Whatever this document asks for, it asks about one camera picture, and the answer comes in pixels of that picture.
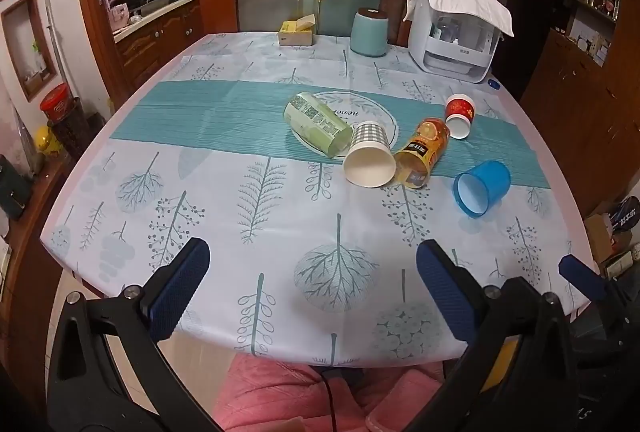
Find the yellow tissue box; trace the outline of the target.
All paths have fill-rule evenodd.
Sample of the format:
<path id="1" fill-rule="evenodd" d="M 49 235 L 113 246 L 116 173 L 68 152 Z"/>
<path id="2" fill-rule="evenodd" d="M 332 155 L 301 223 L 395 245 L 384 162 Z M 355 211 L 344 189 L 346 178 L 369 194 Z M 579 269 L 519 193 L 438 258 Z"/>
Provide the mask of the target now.
<path id="1" fill-rule="evenodd" d="M 314 44 L 316 15 L 309 14 L 295 20 L 282 22 L 278 32 L 279 45 L 286 48 L 306 48 Z"/>

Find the white cloth on appliance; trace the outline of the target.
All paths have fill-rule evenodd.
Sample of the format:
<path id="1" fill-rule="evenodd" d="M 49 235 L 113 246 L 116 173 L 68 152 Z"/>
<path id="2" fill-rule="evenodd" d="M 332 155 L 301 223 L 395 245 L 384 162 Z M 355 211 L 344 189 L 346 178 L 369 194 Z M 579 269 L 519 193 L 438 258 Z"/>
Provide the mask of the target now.
<path id="1" fill-rule="evenodd" d="M 446 14 L 471 15 L 498 28 L 503 34 L 514 37 L 510 10 L 498 0 L 428 0 L 433 10 Z M 418 0 L 406 0 L 404 22 L 412 22 Z"/>

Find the pink padded clothing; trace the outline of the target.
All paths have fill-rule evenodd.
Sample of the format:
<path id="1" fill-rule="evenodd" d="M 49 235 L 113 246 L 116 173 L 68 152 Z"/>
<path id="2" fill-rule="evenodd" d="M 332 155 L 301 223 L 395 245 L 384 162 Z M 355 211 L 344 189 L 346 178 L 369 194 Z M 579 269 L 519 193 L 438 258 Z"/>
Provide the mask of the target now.
<path id="1" fill-rule="evenodd" d="M 212 416 L 226 431 L 401 431 L 444 382 L 439 362 L 347 374 L 238 355 Z"/>

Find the red lidded bucket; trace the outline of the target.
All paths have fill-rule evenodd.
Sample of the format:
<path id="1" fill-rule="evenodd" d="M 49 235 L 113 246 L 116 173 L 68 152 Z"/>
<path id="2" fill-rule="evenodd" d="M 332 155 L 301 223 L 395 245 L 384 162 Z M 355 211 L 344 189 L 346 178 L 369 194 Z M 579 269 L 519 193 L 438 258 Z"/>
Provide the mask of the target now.
<path id="1" fill-rule="evenodd" d="M 59 122 L 74 106 L 74 96 L 70 86 L 62 82 L 43 97 L 40 110 L 52 123 Z"/>

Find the green paper cup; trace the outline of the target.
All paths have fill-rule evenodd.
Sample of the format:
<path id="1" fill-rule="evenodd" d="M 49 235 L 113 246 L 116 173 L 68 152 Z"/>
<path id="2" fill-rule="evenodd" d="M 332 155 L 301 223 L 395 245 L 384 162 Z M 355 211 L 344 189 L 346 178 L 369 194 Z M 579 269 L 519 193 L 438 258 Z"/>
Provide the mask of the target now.
<path id="1" fill-rule="evenodd" d="M 328 158 L 344 152 L 352 140 L 352 127 L 308 92 L 288 100 L 283 118 L 301 140 Z"/>

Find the red white paper cup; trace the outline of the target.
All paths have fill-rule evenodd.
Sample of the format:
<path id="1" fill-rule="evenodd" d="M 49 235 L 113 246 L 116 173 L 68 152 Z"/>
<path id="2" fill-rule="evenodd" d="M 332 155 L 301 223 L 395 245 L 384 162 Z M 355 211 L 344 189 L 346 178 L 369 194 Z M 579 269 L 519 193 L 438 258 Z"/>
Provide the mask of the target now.
<path id="1" fill-rule="evenodd" d="M 475 117 L 475 104 L 470 96 L 457 93 L 447 98 L 445 123 L 450 136 L 455 140 L 464 140 L 472 130 Z"/>

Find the tree patterned tablecloth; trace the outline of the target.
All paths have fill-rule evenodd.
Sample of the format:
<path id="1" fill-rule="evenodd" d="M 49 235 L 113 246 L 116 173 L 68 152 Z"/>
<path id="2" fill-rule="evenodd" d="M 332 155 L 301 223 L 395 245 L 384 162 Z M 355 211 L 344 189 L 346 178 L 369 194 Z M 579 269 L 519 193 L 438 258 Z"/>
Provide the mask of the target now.
<path id="1" fill-rule="evenodd" d="M 566 314 L 586 298 L 558 271 L 591 253 L 582 217 L 544 141 L 508 91 L 422 71 L 404 48 L 380 58 L 338 36 L 282 48 L 272 33 L 206 36 L 114 114 L 81 157 L 41 239 L 84 282 L 114 296 L 141 285 L 191 238 L 210 267 L 181 319 L 189 334 L 255 356 L 316 365 L 448 360 L 463 344 L 416 270 L 437 241 L 482 285 L 523 277 Z M 350 124 L 384 126 L 401 148 L 447 98 L 469 95 L 469 137 L 452 140 L 428 183 L 363 188 L 284 121 L 309 92 Z M 511 187 L 481 218 L 454 179 L 496 160 Z"/>

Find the small blue cap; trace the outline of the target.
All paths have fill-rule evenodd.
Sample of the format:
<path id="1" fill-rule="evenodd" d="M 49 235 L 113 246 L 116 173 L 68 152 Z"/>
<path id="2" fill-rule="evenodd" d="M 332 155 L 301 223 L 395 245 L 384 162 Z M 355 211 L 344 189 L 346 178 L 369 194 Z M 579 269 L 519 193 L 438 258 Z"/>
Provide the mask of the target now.
<path id="1" fill-rule="evenodd" d="M 499 88 L 501 88 L 501 85 L 498 81 L 494 80 L 494 79 L 489 79 L 488 80 L 488 85 L 491 88 L 494 88 L 495 90 L 498 90 Z"/>

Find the blue plastic cup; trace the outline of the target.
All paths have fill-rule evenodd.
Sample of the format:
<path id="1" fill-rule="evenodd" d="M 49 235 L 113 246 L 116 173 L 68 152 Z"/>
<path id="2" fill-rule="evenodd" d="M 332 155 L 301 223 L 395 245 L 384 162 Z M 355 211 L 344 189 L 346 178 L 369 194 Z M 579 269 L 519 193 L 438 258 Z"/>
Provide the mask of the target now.
<path id="1" fill-rule="evenodd" d="M 458 207 L 470 218 L 481 218 L 511 187 L 511 173 L 500 161 L 488 160 L 460 173 L 452 184 Z"/>

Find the orange yellow paper cup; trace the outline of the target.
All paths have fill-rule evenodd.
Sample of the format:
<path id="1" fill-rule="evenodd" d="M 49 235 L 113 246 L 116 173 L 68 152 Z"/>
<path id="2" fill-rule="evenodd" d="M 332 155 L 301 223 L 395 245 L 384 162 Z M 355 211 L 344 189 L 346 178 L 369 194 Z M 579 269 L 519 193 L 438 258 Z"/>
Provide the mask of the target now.
<path id="1" fill-rule="evenodd" d="M 424 187 L 447 148 L 449 135 L 442 119 L 424 119 L 408 143 L 395 154 L 396 181 L 411 189 Z"/>

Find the grey checked paper cup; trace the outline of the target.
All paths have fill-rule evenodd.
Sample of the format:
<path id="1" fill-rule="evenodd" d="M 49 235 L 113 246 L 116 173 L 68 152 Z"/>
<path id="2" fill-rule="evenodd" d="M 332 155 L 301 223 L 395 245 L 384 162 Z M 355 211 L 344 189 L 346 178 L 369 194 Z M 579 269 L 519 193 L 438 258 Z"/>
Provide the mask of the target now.
<path id="1" fill-rule="evenodd" d="M 347 181 L 359 187 L 378 188 L 389 183 L 396 173 L 396 161 L 384 126 L 375 121 L 356 125 L 343 160 Z"/>

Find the teal canister brown lid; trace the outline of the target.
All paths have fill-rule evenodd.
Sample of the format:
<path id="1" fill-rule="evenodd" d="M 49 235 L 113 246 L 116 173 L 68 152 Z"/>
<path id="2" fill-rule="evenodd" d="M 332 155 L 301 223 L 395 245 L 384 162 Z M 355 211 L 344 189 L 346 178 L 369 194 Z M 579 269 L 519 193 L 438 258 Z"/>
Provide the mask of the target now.
<path id="1" fill-rule="evenodd" d="M 350 49 L 360 55 L 381 57 L 388 51 L 388 16 L 382 10 L 360 7 L 352 23 Z"/>

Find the white countertop appliance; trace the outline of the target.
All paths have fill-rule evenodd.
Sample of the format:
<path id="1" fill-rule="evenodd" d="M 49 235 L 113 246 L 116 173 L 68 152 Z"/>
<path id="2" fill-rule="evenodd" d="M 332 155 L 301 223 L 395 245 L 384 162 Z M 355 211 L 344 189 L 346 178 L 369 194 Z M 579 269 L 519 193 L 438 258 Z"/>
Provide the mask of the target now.
<path id="1" fill-rule="evenodd" d="M 438 12 L 424 0 L 414 11 L 408 50 L 425 72 L 480 83 L 501 39 L 501 31 L 483 19 Z"/>

